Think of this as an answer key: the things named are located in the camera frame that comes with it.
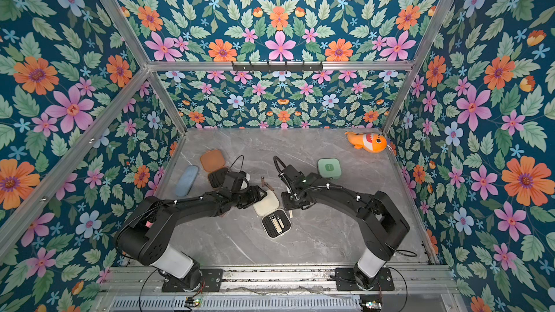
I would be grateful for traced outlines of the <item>brown nail clipper case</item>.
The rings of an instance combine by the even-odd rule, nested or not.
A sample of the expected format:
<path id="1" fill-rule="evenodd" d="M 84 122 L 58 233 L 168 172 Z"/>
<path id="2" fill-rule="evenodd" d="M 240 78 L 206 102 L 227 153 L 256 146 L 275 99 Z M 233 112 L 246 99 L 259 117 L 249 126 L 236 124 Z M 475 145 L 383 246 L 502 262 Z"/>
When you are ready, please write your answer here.
<path id="1" fill-rule="evenodd" d="M 228 173 L 225 158 L 220 150 L 207 151 L 200 157 L 201 165 L 208 173 L 208 181 L 213 189 L 222 186 Z"/>

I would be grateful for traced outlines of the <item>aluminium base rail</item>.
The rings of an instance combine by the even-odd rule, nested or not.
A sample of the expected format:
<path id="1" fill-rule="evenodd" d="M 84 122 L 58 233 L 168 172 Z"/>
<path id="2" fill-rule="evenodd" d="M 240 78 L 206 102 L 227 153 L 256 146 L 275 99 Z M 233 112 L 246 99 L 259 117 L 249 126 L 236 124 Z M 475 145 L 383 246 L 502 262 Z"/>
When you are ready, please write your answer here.
<path id="1" fill-rule="evenodd" d="M 368 288 L 355 282 L 347 264 L 232 265 L 205 267 L 197 287 L 203 293 L 458 293 L 445 265 L 388 264 Z"/>

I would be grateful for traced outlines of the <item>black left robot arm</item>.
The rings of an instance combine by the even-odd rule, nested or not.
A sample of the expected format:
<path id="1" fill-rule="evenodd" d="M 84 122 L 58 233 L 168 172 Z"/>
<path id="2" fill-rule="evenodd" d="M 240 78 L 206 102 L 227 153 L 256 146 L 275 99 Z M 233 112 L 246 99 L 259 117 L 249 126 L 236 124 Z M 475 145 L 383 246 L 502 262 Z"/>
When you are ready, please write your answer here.
<path id="1" fill-rule="evenodd" d="M 155 267 L 177 280 L 199 281 L 199 264 L 170 245 L 175 229 L 201 218 L 216 218 L 232 208 L 246 209 L 267 192 L 251 185 L 244 171 L 227 173 L 222 185 L 186 199 L 143 199 L 115 236 L 115 247 L 144 266 Z"/>

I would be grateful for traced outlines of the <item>blue oval case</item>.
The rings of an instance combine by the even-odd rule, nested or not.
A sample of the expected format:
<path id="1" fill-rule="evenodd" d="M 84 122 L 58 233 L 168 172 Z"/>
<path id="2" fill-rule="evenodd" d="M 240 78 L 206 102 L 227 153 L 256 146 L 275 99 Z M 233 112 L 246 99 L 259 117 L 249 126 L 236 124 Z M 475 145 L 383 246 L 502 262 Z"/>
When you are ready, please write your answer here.
<path id="1" fill-rule="evenodd" d="M 175 194 L 177 198 L 185 198 L 185 196 L 189 194 L 192 186 L 195 183 L 198 173 L 199 168 L 197 166 L 189 166 L 185 168 L 183 174 L 176 184 Z"/>

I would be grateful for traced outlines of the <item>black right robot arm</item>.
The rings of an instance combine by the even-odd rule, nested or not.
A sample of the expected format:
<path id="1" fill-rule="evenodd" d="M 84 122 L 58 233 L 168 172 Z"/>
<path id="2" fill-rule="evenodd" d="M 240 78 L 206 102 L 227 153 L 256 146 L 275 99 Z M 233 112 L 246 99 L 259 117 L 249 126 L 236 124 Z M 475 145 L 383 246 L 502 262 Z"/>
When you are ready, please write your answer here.
<path id="1" fill-rule="evenodd" d="M 393 200 L 384 192 L 355 192 L 323 178 L 318 173 L 304 175 L 292 165 L 280 167 L 277 174 L 286 185 L 283 195 L 293 209 L 325 205 L 353 218 L 366 247 L 354 266 L 354 282 L 363 290 L 373 288 L 380 270 L 391 260 L 410 232 L 410 225 Z"/>

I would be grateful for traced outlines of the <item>cream large nail clipper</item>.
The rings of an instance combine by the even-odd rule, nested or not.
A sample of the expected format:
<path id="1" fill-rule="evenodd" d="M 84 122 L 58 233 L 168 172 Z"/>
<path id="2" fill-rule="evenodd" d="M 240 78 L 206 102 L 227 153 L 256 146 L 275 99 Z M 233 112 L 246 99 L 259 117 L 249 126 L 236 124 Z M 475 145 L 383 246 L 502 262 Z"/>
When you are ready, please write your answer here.
<path id="1" fill-rule="evenodd" d="M 270 221 L 273 224 L 277 233 L 282 233 L 283 232 L 283 229 L 281 228 L 281 226 L 278 223 L 278 218 L 275 215 L 270 215 Z"/>

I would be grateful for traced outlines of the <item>orange clownfish plush toy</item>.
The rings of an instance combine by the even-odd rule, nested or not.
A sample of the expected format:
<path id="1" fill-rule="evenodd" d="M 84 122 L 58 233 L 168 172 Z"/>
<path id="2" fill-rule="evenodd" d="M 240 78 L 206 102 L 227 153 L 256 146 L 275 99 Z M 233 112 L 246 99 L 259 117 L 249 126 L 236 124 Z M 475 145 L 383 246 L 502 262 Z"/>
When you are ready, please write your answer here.
<path id="1" fill-rule="evenodd" d="M 364 134 L 348 131 L 345 135 L 347 136 L 348 142 L 357 150 L 365 150 L 369 153 L 381 153 L 388 148 L 387 140 L 381 134 Z"/>

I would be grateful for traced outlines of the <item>cream nail clipper case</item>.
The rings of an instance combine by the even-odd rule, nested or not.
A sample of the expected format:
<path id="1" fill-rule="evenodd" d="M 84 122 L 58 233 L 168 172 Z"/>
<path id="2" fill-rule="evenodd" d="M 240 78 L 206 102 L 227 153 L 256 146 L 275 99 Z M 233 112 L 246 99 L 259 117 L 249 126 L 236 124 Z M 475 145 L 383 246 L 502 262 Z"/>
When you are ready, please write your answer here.
<path id="1" fill-rule="evenodd" d="M 289 232 L 292 224 L 286 212 L 280 208 L 280 202 L 275 193 L 271 190 L 264 192 L 267 195 L 252 206 L 261 218 L 266 235 L 271 239 L 276 239 Z"/>

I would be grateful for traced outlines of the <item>green nail clipper case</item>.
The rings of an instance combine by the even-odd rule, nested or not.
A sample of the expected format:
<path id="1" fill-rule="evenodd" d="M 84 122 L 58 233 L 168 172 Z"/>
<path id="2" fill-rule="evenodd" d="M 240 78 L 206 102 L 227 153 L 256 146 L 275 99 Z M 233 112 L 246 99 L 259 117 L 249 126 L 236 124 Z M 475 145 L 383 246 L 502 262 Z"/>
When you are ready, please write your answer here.
<path id="1" fill-rule="evenodd" d="M 341 163 L 337 158 L 322 158 L 317 162 L 317 170 L 325 179 L 338 180 L 342 176 Z"/>

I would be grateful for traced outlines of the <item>black hook rail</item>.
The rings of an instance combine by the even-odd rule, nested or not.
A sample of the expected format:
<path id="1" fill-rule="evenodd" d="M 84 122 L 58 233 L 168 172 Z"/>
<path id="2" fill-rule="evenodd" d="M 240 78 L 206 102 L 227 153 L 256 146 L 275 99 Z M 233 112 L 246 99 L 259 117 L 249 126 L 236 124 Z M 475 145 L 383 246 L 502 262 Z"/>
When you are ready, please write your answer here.
<path id="1" fill-rule="evenodd" d="M 234 72 L 319 72 L 322 62 L 232 62 Z"/>

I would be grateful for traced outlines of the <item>small brown nail tool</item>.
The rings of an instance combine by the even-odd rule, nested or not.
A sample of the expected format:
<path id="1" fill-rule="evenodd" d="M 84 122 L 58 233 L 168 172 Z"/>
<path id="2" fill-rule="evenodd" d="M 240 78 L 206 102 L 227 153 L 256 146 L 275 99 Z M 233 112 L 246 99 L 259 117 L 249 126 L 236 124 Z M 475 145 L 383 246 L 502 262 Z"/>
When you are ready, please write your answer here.
<path id="1" fill-rule="evenodd" d="M 266 183 L 266 188 L 269 189 L 270 191 L 274 192 L 274 188 L 272 186 L 270 186 L 270 184 Z"/>

